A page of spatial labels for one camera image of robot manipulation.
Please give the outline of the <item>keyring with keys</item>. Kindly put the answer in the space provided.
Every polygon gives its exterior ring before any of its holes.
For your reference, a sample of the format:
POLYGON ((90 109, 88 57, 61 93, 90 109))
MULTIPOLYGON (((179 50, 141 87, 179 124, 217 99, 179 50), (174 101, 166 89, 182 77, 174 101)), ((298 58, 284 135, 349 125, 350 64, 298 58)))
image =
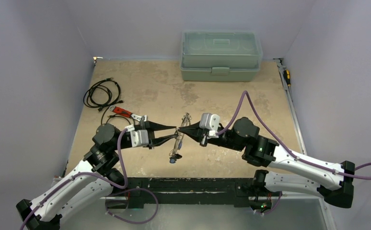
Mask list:
MULTIPOLYGON (((191 125, 191 115, 190 113, 185 113, 183 115, 183 118, 182 118, 182 123, 180 125, 180 127, 186 127, 186 126, 189 126, 191 125)), ((174 164, 176 163, 177 160, 181 159, 183 156, 179 153, 181 147, 182 147, 182 144, 183 144, 183 138, 184 138, 184 134, 179 132, 178 130, 175 132, 175 134, 177 135, 177 137, 175 138, 175 143, 174 143, 174 147, 173 149, 171 150, 171 152, 169 153, 169 163, 171 164, 174 164)))

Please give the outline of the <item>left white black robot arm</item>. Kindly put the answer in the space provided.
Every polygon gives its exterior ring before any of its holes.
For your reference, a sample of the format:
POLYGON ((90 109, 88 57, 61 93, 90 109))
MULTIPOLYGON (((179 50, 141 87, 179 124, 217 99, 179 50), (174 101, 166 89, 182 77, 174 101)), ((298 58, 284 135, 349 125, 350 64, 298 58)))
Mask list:
POLYGON ((94 145, 70 173, 37 198, 17 203, 23 221, 20 229, 58 230, 67 213, 84 207, 91 199, 123 194, 129 183, 121 151, 160 146, 175 135, 156 138, 154 133, 168 129, 172 126, 151 121, 129 125, 123 130, 101 124, 92 138, 94 145))

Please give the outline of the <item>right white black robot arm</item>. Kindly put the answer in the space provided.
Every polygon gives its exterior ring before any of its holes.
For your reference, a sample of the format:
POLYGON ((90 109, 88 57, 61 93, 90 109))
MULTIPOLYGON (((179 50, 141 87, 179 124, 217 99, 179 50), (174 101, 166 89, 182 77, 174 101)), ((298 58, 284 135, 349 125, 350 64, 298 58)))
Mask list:
POLYGON ((247 117, 237 119, 230 130, 217 135, 224 127, 218 122, 217 115, 209 117, 209 121, 178 130, 203 147, 212 144, 242 151, 243 160, 261 167, 255 172, 250 186, 255 194, 289 191, 318 196, 340 208, 352 206, 354 186, 351 175, 355 172, 354 163, 331 163, 294 151, 288 152, 276 141, 259 135, 259 127, 247 117))

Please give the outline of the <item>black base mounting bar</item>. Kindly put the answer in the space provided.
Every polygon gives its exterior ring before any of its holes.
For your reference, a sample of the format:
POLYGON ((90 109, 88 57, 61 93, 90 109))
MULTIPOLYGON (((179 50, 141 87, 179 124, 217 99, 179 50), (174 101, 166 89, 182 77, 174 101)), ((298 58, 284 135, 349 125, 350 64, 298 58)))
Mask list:
POLYGON ((128 190, 113 190, 106 197, 110 209, 136 209, 146 204, 170 205, 232 205, 270 209, 270 199, 279 192, 270 192, 257 185, 253 178, 147 178, 130 177, 128 190))

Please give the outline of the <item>green plastic toolbox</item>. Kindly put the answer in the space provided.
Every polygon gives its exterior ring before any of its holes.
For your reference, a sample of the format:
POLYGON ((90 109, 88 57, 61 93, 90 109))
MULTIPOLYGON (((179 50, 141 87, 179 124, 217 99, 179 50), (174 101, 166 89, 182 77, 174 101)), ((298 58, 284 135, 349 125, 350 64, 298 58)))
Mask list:
POLYGON ((260 71, 263 50, 254 32, 186 31, 180 71, 184 81, 250 82, 260 71))

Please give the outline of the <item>yellow black screwdriver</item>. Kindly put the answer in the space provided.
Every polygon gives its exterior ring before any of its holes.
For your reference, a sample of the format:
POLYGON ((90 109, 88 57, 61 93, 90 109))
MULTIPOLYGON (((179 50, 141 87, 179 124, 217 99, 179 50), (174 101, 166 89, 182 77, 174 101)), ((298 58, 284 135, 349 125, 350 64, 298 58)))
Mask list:
POLYGON ((283 78, 285 80, 285 83, 288 87, 291 86, 291 77, 290 77, 290 72, 286 69, 283 71, 283 78))

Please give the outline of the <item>red handled adjustable wrench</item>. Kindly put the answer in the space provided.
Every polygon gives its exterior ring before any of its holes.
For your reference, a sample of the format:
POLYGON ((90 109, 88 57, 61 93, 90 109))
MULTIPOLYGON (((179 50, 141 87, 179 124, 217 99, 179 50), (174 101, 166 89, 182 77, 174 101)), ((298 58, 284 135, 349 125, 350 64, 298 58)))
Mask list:
POLYGON ((115 105, 110 106, 109 111, 113 112, 115 115, 120 115, 125 118, 132 118, 133 120, 138 121, 138 122, 148 120, 148 117, 146 115, 142 115, 142 116, 136 115, 128 110, 117 107, 115 105))

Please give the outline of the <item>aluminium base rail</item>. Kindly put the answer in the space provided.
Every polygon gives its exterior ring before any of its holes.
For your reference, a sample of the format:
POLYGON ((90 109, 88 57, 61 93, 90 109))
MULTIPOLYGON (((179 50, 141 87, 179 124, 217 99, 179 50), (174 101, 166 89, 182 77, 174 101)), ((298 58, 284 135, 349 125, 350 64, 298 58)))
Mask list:
POLYGON ((63 177, 54 177, 53 180, 52 180, 52 183, 51 183, 51 187, 55 186, 56 184, 58 184, 61 180, 63 179, 63 177))

